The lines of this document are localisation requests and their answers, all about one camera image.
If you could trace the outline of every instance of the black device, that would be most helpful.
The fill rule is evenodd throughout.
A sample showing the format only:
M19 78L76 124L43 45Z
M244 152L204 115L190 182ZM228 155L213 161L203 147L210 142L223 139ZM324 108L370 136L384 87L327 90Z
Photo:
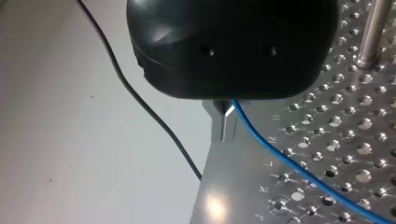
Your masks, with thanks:
M190 99L273 99L317 79L335 0L128 0L134 53L157 90Z

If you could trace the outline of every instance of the wire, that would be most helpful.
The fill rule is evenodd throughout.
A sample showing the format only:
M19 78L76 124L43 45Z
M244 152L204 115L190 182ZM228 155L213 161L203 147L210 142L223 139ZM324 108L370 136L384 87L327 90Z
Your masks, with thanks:
M248 131L261 143L264 147L266 147L277 159L282 161L283 163L287 164L290 168L298 172L303 178L308 180L309 182L315 184L320 188L323 192L328 194L329 196L333 197L337 202L343 204L350 210L361 214L362 216L372 220L373 222L377 224L390 224L393 223L384 217L381 217L373 212L370 212L359 205L353 203L350 201L348 198L344 197L343 195L339 194L337 191L334 189L330 188L327 186L325 183L323 183L321 180L319 180L317 177L306 171L303 167L301 167L297 162L294 160L290 159L289 157L285 156L283 153L281 153L279 150L274 148L271 144L269 144L253 127L253 125L250 123L248 120L248 117L246 116L245 112L241 108L241 105L233 100L233 106L236 109L236 112L238 113L240 119L242 122L247 126Z
M169 136L172 138L172 140L177 145L181 154L183 154L184 159L186 159L187 163L189 164L191 169L194 171L195 175L198 177L199 180L201 180L202 175L199 172L199 170L197 169L197 167L195 166L194 162L192 161L186 148L183 147L180 140L178 140L177 136L172 132L172 130L168 127L168 125L166 125L166 123L149 107L149 105L142 99L142 97L140 97L140 95L129 84L128 80L125 78L124 74L122 73L122 71L120 69L120 65L117 62L117 58L114 55L113 49L111 48L110 44L108 43L108 40L107 40L105 34L103 33L102 29L100 28L99 24L96 22L95 18L93 17L91 12L87 9L87 7L84 5L84 3L81 0L76 0L76 1L78 2L79 6L81 7L84 14L88 17L88 20L91 22L96 33L102 39L102 42L105 45L108 56L110 57L110 60L114 66L114 69L116 70L116 73L117 73L120 81L126 88L126 90L129 93L131 93L131 95L136 99L136 101L155 119L155 121L157 121L157 123L163 128L163 130L169 134Z

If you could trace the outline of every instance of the white wall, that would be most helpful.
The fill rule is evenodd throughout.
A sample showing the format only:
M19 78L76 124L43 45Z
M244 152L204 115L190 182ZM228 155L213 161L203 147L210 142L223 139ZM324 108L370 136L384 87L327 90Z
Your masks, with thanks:
M126 0L85 0L136 90L201 171L210 118L143 78ZM199 182L117 79L74 0L12 0L0 13L0 223L188 223Z

